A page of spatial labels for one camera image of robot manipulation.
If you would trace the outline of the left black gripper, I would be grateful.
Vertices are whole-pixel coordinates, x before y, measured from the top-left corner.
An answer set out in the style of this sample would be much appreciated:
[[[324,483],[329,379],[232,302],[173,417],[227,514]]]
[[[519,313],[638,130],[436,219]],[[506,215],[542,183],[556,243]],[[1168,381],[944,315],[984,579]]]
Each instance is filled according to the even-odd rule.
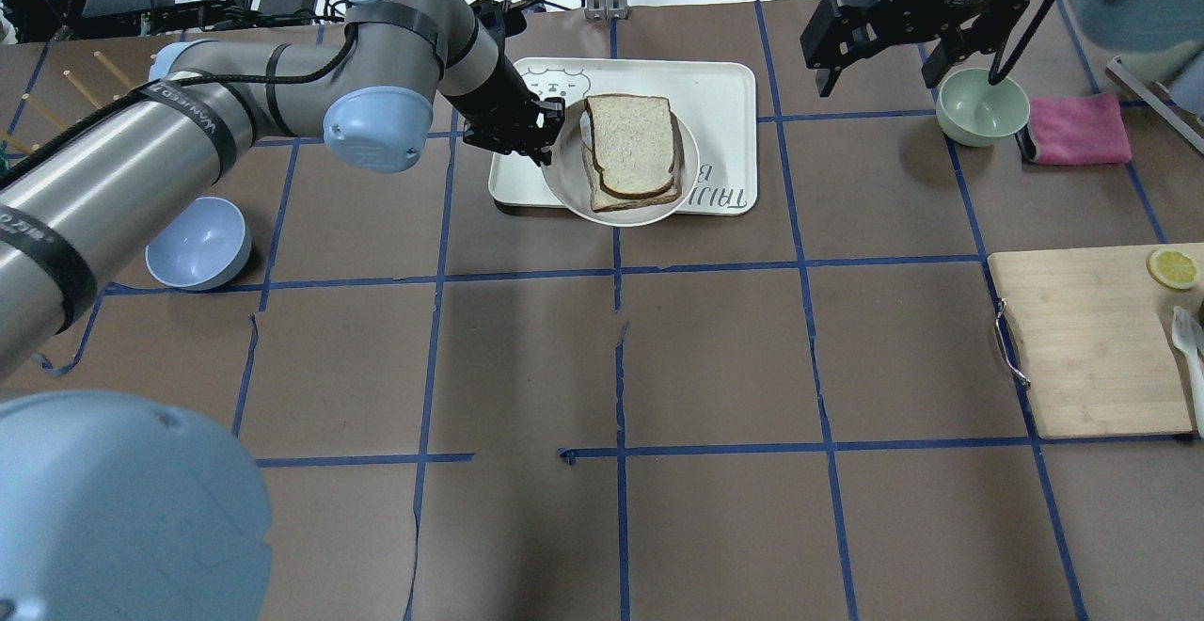
[[[500,155],[517,153],[539,167],[550,167],[566,119],[566,101],[532,94],[497,102],[461,97],[461,116],[466,144]]]

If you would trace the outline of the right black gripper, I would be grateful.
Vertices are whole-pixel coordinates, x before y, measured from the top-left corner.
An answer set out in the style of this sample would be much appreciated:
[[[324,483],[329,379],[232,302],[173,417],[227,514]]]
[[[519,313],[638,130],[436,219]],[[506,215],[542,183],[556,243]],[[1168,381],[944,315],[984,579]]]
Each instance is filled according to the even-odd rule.
[[[899,45],[937,42],[923,76],[945,76],[974,54],[991,55],[988,85],[1001,85],[1033,39],[1029,0],[818,0],[801,30],[818,97],[830,97],[854,63]]]

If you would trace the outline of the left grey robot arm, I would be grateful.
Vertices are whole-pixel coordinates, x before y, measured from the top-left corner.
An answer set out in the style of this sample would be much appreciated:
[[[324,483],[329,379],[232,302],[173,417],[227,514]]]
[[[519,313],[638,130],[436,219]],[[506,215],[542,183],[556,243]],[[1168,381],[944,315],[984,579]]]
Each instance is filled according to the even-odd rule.
[[[349,0],[343,45],[169,45],[146,84],[14,167],[2,188],[2,375],[93,309],[104,286],[266,136],[319,137],[400,172],[433,97],[464,140],[545,166],[563,97],[539,97],[504,32],[464,0]],[[255,620],[268,492],[228,425],[107,390],[2,403],[5,620]]]

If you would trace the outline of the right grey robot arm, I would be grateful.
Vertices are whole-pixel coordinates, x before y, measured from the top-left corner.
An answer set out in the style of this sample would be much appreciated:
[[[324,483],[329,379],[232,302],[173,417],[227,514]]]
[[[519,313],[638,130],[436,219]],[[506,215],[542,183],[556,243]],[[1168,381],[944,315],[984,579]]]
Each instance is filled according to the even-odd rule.
[[[886,48],[932,43],[925,85],[968,57],[992,58],[990,84],[1007,77],[1057,0],[820,0],[801,30],[799,48],[827,97],[843,72]],[[1202,39],[1203,0],[1067,0],[1096,45],[1159,52]]]

